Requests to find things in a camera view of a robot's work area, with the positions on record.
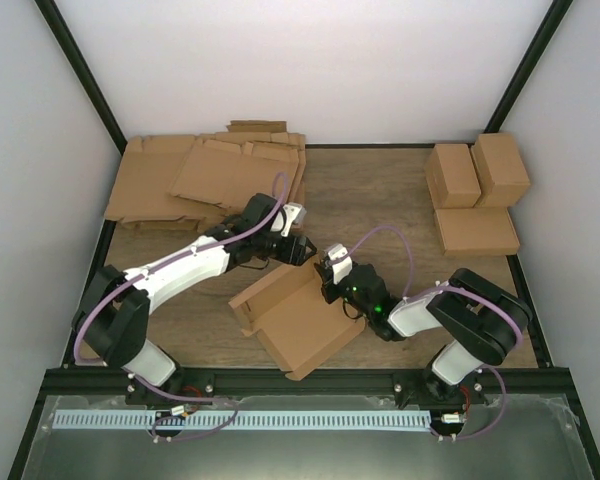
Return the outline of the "brown cardboard box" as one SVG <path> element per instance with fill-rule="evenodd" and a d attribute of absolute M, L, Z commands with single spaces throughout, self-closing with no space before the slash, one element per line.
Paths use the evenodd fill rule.
<path fill-rule="evenodd" d="M 300 381 L 347 346 L 365 327 L 321 293 L 309 260 L 281 265 L 229 301 L 245 336 L 254 336 L 292 381 Z"/>

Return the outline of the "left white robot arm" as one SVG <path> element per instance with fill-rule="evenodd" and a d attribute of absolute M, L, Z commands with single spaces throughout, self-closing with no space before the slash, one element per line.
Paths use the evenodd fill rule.
<path fill-rule="evenodd" d="M 170 255 L 125 271 L 112 265 L 101 268 L 74 316 L 75 362 L 88 364 L 78 351 L 88 345 L 99 361 L 145 382 L 161 403 L 176 402 L 184 392 L 184 373 L 148 339 L 150 316 L 189 288 L 254 258 L 303 265 L 316 252 L 313 243 L 294 230 L 305 214 L 298 203 L 284 204 L 257 193 L 242 213 L 227 217 Z"/>

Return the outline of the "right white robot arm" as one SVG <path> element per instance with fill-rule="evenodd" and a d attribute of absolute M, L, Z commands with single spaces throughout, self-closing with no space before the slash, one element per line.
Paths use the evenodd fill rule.
<path fill-rule="evenodd" d="M 522 342 L 533 318 L 523 300 L 467 268 L 418 295 L 401 298 L 389 292 L 370 264 L 354 263 L 340 272 L 334 262 L 322 260 L 314 269 L 324 300 L 340 300 L 345 309 L 353 308 L 351 319 L 364 319 L 384 341 L 402 341 L 436 328 L 451 335 L 452 342 L 429 362 L 419 386 L 438 403 L 451 400 L 471 372 L 501 365 Z"/>

